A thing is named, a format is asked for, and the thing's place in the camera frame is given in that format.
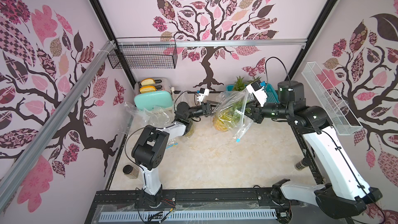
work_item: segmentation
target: blue basket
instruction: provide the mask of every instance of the blue basket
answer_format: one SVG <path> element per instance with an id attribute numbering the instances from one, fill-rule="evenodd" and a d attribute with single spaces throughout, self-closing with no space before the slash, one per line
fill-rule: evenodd
<path id="1" fill-rule="evenodd" d="M 260 85 L 261 86 L 265 86 L 266 83 L 265 82 L 261 82 Z M 233 88 L 234 88 L 234 85 L 227 85 L 226 86 L 226 90 L 227 91 L 232 91 Z M 267 93 L 267 102 L 279 103 L 278 95 L 276 94 L 275 89 L 272 87 L 271 84 L 267 85 L 266 93 Z"/>

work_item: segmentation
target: tree branch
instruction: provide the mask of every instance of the tree branch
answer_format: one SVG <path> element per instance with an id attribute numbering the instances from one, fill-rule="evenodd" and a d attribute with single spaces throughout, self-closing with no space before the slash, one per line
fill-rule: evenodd
<path id="1" fill-rule="evenodd" d="M 22 98 L 22 100 L 17 103 L 17 106 L 15 108 L 14 107 L 0 107 L 0 111 L 12 111 L 12 112 L 15 112 L 16 114 L 18 114 L 18 116 L 21 117 L 25 121 L 27 121 L 28 119 L 32 119 L 32 120 L 36 121 L 37 123 L 39 123 L 40 125 L 44 125 L 44 121 L 39 119 L 37 116 L 35 116 L 33 114 L 26 116 L 21 112 L 20 107 L 23 104 L 24 100 L 25 100 L 25 98 Z"/>

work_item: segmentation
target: bread slice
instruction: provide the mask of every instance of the bread slice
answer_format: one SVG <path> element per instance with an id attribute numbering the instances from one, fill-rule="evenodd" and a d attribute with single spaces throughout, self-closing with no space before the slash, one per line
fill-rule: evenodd
<path id="1" fill-rule="evenodd" d="M 141 86 L 147 86 L 152 84 L 155 84 L 155 80 L 153 80 L 152 78 L 147 78 L 141 81 Z"/>

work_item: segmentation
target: tree trunk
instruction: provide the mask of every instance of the tree trunk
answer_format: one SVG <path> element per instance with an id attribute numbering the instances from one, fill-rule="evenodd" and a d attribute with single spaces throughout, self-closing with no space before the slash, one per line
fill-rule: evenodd
<path id="1" fill-rule="evenodd" d="M 201 83 L 196 85 L 195 87 L 200 87 L 200 86 L 202 86 L 204 84 L 207 84 L 207 89 L 211 89 L 213 91 L 216 91 L 215 89 L 211 88 L 211 84 L 213 84 L 213 85 L 224 85 L 224 83 L 220 83 L 220 82 L 216 81 L 216 79 L 213 78 L 214 73 L 213 73 L 213 70 L 210 67 L 210 62 L 209 62 L 209 59 L 220 48 L 221 47 L 217 47 L 217 48 L 206 47 L 206 55 L 205 55 L 205 57 L 203 58 L 203 60 L 201 62 L 202 66 L 205 68 L 205 71 L 206 71 L 206 78 Z"/>

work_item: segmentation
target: clear plastic sheet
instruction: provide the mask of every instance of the clear plastic sheet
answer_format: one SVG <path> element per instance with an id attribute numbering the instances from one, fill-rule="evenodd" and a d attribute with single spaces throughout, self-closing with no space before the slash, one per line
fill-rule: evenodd
<path id="1" fill-rule="evenodd" d="M 232 138 L 239 142 L 253 121 L 244 115 L 246 103 L 254 100 L 254 96 L 246 89 L 242 92 L 222 92 L 217 97 L 219 104 L 214 110 L 213 127 L 221 132 L 228 130 L 234 133 Z"/>

